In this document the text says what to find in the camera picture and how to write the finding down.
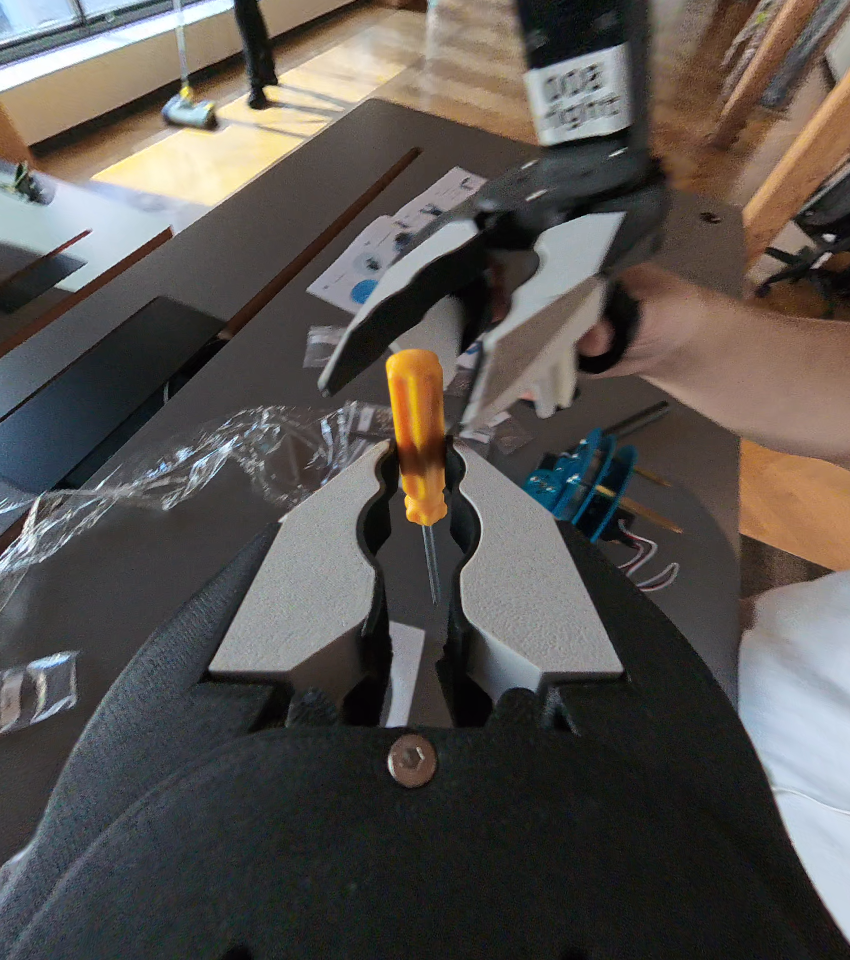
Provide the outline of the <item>blue toy robot arm assembly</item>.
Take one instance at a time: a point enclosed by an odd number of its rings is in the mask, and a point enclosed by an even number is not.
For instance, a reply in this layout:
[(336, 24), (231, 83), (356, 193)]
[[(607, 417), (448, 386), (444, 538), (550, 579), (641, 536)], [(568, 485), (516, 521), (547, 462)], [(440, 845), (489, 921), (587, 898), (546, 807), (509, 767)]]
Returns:
[(637, 460), (632, 444), (595, 429), (570, 450), (545, 455), (522, 490), (593, 544), (625, 544), (636, 519), (683, 534), (676, 522), (627, 496)]

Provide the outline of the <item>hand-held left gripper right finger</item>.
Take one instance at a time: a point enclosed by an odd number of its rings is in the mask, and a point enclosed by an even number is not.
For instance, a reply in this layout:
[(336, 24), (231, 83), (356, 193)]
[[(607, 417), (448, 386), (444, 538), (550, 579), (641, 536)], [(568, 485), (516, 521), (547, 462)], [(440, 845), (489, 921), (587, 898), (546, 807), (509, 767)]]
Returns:
[(553, 515), (468, 446), (457, 489), (477, 546), (459, 574), (466, 675), (488, 695), (616, 680), (624, 666)]

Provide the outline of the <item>small clear zip bag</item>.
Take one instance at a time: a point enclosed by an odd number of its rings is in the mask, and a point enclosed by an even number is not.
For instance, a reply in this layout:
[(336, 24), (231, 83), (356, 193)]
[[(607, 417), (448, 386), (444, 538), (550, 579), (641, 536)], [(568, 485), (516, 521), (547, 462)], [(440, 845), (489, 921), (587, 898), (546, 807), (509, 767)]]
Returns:
[(79, 702), (78, 651), (0, 671), (0, 737), (71, 711)]

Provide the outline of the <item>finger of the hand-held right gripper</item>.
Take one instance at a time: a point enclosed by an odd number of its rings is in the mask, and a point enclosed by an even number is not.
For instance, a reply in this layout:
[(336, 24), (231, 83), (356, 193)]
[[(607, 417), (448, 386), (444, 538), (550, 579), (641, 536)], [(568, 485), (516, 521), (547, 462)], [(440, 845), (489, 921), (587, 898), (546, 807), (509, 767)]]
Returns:
[(479, 338), (463, 427), (486, 426), (524, 398), (540, 419), (572, 404), (578, 344), (604, 307), (607, 282), (600, 271), (625, 218), (624, 212), (592, 213), (539, 235), (536, 272), (512, 293), (505, 317)]
[(446, 222), (392, 263), (342, 334), (317, 380), (324, 397), (344, 390), (441, 300), (479, 280), (486, 252), (473, 220)]

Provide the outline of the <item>small dark desk object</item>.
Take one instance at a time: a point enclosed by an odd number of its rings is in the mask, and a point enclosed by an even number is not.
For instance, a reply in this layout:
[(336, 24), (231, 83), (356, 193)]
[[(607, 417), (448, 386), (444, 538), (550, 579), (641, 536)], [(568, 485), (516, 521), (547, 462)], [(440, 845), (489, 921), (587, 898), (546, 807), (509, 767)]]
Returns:
[(49, 188), (25, 161), (16, 165), (11, 179), (0, 181), (0, 191), (39, 207), (49, 206), (55, 198), (55, 190)]

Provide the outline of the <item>printed instruction sheet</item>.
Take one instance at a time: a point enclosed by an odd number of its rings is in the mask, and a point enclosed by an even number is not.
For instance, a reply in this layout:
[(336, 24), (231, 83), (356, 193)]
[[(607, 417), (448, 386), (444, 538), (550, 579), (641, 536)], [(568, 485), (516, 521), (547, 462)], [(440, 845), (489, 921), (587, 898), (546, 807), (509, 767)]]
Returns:
[(307, 291), (353, 316), (367, 302), (384, 271), (426, 226), (473, 196), (486, 179), (455, 166), (395, 214), (368, 225)]

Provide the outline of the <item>dark grey desk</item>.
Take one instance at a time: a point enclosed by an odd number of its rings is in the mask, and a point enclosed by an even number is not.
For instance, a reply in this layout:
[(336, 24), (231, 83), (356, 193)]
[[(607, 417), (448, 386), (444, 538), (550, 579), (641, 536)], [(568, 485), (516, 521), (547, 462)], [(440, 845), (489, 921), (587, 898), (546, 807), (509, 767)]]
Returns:
[[(0, 421), (119, 324), (165, 297), (247, 319), (191, 380), (94, 473), (142, 471), (172, 442), (242, 410), (383, 402), (383, 362), (325, 398), (301, 366), (312, 326), (347, 315), (307, 286), (377, 216), (459, 166), (493, 179), (534, 149), (474, 126), (372, 99), (203, 214), (0, 358)], [(23, 493), (0, 479), (0, 502)], [(78, 703), (0, 736), (0, 867), (35, 832), (98, 703), (149, 635), (279, 516), (229, 462), (171, 510), (117, 506), (26, 573), (0, 614), (0, 669), (78, 651)]]

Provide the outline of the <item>grey floor sweeper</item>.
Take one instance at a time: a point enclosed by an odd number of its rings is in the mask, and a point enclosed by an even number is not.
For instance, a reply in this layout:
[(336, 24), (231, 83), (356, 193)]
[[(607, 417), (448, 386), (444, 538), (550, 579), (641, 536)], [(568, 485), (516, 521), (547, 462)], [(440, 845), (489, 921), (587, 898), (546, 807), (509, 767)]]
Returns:
[(179, 86), (162, 108), (162, 117), (167, 126), (213, 132), (218, 126), (215, 103), (200, 100), (191, 86), (186, 49), (185, 20), (181, 1), (171, 1), (175, 18), (174, 37), (179, 63)]

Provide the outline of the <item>light grey desk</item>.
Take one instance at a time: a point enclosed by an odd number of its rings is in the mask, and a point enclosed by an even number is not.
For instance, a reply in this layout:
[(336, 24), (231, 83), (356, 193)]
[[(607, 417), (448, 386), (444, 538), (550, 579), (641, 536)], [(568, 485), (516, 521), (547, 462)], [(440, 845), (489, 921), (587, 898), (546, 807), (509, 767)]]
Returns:
[[(0, 181), (15, 166), (0, 160)], [(0, 357), (172, 238), (154, 211), (34, 172), (48, 206), (0, 190)]]

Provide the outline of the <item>person's right forearm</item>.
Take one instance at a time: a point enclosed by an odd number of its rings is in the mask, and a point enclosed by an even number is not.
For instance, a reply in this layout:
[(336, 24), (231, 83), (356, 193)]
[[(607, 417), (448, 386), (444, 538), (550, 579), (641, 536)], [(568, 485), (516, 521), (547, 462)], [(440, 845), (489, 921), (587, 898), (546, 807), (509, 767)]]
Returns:
[(850, 471), (850, 322), (705, 294), (660, 386), (736, 435)]

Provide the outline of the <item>wooden bookshelf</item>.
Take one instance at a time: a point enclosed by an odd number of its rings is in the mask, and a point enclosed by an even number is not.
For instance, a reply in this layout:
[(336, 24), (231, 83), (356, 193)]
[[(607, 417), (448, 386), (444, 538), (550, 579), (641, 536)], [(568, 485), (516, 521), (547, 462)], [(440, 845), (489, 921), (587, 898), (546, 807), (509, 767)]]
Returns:
[[(762, 94), (783, 66), (817, 2), (787, 1), (725, 101), (709, 144), (720, 150), (739, 137)], [(745, 205), (745, 264), (752, 267), (798, 214), (813, 189), (850, 153), (850, 67)]]

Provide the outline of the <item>orange handled screwdriver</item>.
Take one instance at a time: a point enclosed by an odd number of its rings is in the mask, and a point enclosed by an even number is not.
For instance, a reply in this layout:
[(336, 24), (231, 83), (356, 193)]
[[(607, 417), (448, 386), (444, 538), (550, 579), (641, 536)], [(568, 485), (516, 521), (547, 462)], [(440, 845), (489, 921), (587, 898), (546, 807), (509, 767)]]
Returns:
[(443, 367), (430, 350), (410, 348), (385, 364), (407, 520), (419, 526), (432, 604), (442, 598), (434, 527), (447, 516)]

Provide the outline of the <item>black metal rod tool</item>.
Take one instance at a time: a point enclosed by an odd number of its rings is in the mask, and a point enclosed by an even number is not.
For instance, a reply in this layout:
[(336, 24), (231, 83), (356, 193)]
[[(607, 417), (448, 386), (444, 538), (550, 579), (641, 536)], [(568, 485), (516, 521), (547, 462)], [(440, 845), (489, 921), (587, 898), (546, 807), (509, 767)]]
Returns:
[(671, 409), (670, 401), (660, 400), (604, 428), (601, 434), (603, 437), (611, 437), (621, 441), (623, 438), (629, 437), (661, 421), (670, 413)]

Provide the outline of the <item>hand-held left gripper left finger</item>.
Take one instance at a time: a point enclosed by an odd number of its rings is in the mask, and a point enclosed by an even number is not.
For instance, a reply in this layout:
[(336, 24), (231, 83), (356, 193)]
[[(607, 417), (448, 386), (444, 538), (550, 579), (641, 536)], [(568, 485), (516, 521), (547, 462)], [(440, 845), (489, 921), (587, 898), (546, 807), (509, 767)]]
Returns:
[(287, 513), (209, 664), (214, 677), (385, 685), (392, 642), (378, 553), (392, 533), (393, 444), (373, 443)]

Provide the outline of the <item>crumpled clear plastic wrap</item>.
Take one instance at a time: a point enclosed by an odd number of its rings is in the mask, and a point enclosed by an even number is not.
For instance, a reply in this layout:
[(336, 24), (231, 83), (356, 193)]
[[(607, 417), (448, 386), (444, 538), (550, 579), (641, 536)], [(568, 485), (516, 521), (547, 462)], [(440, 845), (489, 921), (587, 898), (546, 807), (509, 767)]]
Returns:
[(116, 467), (93, 486), (0, 501), (0, 613), (26, 574), (106, 516), (168, 512), (196, 497), (228, 466), (284, 514), (394, 437), (383, 404), (348, 401), (332, 410), (288, 405), (244, 409), (173, 437), (160, 452)]

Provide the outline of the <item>person's white shirt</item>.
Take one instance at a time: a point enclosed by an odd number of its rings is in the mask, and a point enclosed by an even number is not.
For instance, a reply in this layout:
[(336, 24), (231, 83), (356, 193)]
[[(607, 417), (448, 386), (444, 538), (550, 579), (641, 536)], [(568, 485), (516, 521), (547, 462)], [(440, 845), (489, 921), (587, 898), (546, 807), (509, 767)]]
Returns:
[(850, 570), (754, 598), (738, 672), (791, 843), (850, 942)]

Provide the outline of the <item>person's right hand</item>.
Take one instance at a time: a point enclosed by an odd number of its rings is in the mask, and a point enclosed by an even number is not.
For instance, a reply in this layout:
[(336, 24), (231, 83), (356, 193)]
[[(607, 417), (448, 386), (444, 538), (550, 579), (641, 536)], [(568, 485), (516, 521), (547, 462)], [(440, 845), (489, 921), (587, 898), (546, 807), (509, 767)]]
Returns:
[(686, 348), (694, 346), (706, 322), (712, 291), (654, 264), (624, 270), (619, 286), (637, 308), (627, 350), (595, 378), (637, 376), (658, 386), (682, 370)]

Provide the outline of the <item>window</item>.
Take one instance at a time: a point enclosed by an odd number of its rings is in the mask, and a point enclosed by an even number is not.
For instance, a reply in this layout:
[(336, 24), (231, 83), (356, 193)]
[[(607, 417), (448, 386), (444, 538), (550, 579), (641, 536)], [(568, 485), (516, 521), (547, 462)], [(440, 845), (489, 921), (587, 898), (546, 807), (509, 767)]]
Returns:
[(189, 55), (200, 40), (224, 32), (225, 55), (241, 49), (239, 15), (259, 12), (266, 33), (276, 38), (335, 14), (348, 2), (328, 1), (0, 1), (0, 69), (38, 62), (37, 71), (56, 71), (133, 46), (158, 42), (178, 63), (178, 36)]

